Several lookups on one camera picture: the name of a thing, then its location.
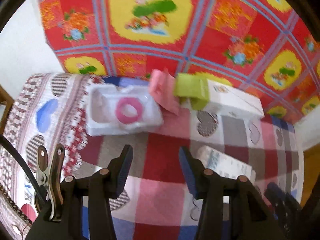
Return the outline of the white plastic tray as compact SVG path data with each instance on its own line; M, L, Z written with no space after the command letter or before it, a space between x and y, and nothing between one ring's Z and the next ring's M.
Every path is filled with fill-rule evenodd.
M92 137L153 132L163 123L146 86L95 84L88 91L86 132Z

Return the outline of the metal spring clip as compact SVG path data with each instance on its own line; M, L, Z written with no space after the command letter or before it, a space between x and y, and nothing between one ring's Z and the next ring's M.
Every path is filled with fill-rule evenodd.
M60 179L65 148L57 144L51 158L48 158L46 148L41 145L37 150L36 181L40 192L34 196L34 204L37 212L41 212L47 201L51 203L48 219L59 222L62 216L63 197L61 193Z

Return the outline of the pink paper packet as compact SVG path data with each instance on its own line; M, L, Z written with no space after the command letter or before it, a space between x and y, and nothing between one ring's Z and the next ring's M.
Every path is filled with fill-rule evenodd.
M154 69L149 79L149 93L154 101L170 113L179 114L180 104L174 96L175 78L164 71Z

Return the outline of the white tissue pack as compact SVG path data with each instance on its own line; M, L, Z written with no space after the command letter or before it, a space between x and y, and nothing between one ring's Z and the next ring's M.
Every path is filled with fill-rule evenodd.
M255 182L256 172L251 165L216 149L202 146L195 156L202 161L205 168L213 170L222 177L236 179L238 176L246 176L252 184Z

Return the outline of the red yellow floral wall cloth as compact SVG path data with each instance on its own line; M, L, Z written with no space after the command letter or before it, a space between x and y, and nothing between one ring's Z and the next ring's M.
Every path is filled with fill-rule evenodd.
M289 0L39 0L65 72L209 73L294 123L319 108L319 42Z

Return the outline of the plaid heart bed sheet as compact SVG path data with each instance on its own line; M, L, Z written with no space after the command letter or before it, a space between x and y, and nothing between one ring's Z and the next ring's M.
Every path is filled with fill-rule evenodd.
M14 102L4 136L36 170L37 149L66 149L62 176L87 177L106 167L123 147L133 147L125 190L111 201L118 239L193 239L201 201L188 192L178 159L181 146L197 156L212 147L253 167L255 187L276 183L297 200L303 189L303 151L292 124L272 116L241 120L182 109L163 112L152 133L92 137L86 133L88 91L106 77L35 74Z

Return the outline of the white green carton box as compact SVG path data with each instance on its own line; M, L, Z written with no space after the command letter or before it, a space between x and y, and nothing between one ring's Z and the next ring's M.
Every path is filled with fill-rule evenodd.
M180 73L175 79L174 96L183 108L207 111L237 119L262 119L258 97L209 79L204 74Z

